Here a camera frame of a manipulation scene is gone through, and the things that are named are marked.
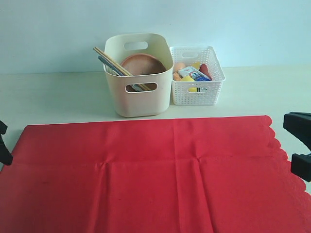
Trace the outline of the red paper table mat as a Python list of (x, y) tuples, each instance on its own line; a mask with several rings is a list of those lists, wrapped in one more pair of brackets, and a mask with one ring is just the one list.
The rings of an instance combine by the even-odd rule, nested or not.
[(308, 233), (268, 116), (29, 125), (0, 173), (3, 233)]

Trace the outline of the orange carrot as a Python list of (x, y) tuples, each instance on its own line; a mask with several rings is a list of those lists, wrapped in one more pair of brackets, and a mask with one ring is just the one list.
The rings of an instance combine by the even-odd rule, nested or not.
[(205, 74), (210, 80), (212, 80), (212, 77), (208, 71), (208, 67), (206, 64), (201, 64), (199, 71)]

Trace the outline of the brown egg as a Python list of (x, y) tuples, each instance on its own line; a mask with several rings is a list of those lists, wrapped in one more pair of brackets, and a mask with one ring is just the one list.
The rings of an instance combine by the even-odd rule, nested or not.
[(174, 67), (173, 67), (173, 71), (178, 72), (179, 70), (184, 69), (185, 67), (186, 67), (186, 65), (182, 62), (175, 63)]

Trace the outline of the yellow cheese wedge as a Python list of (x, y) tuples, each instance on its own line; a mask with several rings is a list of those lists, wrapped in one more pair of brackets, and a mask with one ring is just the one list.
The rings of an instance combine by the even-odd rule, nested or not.
[(194, 68), (197, 69), (197, 70), (200, 70), (201, 63), (200, 63), (200, 62), (195, 62), (195, 63), (193, 63), (191, 66), (194, 67)]

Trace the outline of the silver table knife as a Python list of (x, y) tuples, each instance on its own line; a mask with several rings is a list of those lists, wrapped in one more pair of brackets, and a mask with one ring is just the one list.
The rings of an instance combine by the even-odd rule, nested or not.
[[(126, 76), (121, 70), (119, 70), (115, 65), (113, 65), (111, 62), (109, 62), (106, 58), (102, 56), (98, 56), (98, 59), (108, 66), (110, 69), (112, 69), (118, 76)], [(127, 86), (126, 90), (128, 92), (143, 92), (144, 89), (138, 85), (138, 84), (130, 84)]]

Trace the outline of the yellow lemon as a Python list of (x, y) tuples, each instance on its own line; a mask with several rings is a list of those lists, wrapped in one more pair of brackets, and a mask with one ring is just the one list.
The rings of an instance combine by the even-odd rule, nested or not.
[(193, 82), (194, 79), (191, 76), (184, 76), (180, 81), (181, 82)]

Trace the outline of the brown wooden plate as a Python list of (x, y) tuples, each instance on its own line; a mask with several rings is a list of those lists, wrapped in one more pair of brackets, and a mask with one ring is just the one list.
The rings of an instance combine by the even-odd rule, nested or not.
[(154, 56), (145, 53), (137, 53), (124, 59), (121, 66), (131, 75), (150, 75), (166, 71), (164, 65)]

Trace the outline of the white perforated plastic basket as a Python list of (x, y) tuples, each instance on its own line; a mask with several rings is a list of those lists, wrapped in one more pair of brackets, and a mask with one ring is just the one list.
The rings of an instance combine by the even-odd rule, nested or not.
[(225, 76), (216, 53), (211, 46), (173, 46), (170, 52), (175, 63), (191, 66), (195, 62), (206, 64), (212, 77), (208, 82), (172, 81), (173, 103), (184, 106), (216, 104)]

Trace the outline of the cream plastic bin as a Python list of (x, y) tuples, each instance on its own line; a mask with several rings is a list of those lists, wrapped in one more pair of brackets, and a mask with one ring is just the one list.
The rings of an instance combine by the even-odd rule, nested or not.
[[(104, 52), (121, 64), (127, 57), (145, 53), (157, 58), (165, 67), (159, 74), (122, 77), (103, 66), (115, 111), (123, 117), (158, 115), (170, 105), (173, 58), (166, 39), (155, 33), (121, 34), (107, 39)], [(152, 91), (129, 92), (133, 84), (152, 84)]]

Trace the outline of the small blue milk carton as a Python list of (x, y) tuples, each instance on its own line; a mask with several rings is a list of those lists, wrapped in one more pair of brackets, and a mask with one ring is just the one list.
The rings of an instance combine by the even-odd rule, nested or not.
[(211, 81), (211, 78), (206, 74), (200, 72), (198, 69), (188, 66), (178, 71), (179, 75), (183, 78), (190, 76), (195, 82), (208, 82)]

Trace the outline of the orange fried chicken piece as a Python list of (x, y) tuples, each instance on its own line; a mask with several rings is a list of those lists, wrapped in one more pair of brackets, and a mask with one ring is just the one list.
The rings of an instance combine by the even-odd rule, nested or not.
[(179, 82), (179, 81), (181, 81), (181, 79), (182, 79), (182, 76), (178, 72), (173, 73), (173, 80), (174, 81)]

